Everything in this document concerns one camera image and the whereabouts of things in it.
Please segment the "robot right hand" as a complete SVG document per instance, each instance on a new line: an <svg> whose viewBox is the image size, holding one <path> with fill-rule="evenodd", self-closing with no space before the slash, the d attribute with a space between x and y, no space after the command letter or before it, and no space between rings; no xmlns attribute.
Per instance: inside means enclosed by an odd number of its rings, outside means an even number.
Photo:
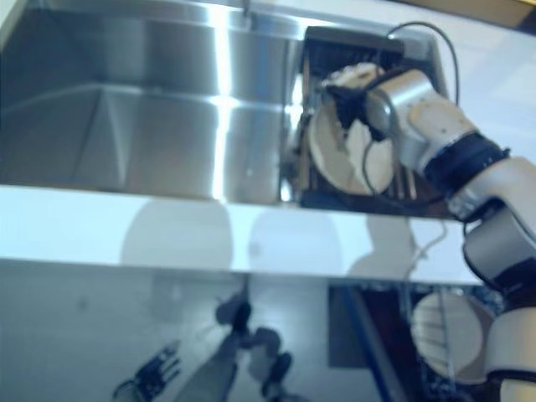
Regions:
<svg viewBox="0 0 536 402"><path fill-rule="evenodd" d="M384 73L385 70L375 63L358 63L331 73L322 82L322 89L334 102L336 116L344 130L355 121L369 126L367 94Z"/></svg>

